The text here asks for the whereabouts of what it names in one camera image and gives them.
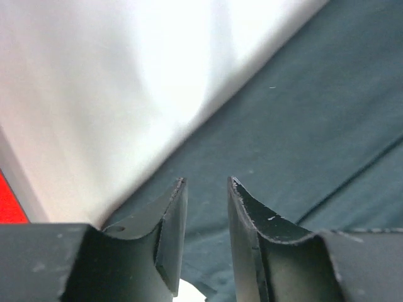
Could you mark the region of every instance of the black plastic bracket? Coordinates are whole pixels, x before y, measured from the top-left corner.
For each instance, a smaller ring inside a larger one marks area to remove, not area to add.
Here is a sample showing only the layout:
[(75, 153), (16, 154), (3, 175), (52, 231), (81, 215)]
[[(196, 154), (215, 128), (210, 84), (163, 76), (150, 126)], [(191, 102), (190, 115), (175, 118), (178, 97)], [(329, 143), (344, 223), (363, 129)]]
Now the black plastic bracket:
[(86, 224), (1, 225), (1, 301), (172, 301), (187, 199), (179, 179), (103, 232)]
[(403, 301), (403, 230), (310, 232), (228, 190), (237, 302)]

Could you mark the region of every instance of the curved edge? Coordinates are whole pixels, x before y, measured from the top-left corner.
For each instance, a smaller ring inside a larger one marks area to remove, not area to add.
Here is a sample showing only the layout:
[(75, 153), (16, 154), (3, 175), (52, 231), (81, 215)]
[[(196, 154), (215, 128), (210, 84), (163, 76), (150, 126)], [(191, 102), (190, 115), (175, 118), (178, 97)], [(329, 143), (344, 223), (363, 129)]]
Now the curved edge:
[(229, 194), (245, 226), (256, 229), (271, 243), (298, 245), (318, 235), (296, 226), (260, 203), (235, 177), (229, 177)]
[(229, 216), (240, 302), (345, 301), (320, 232), (265, 207), (235, 177), (229, 178)]
[(142, 238), (151, 233), (164, 218), (173, 201), (173, 195), (177, 194), (178, 186), (183, 181), (183, 178), (178, 179), (155, 201), (143, 206), (130, 216), (104, 228), (103, 233), (113, 238), (124, 240)]

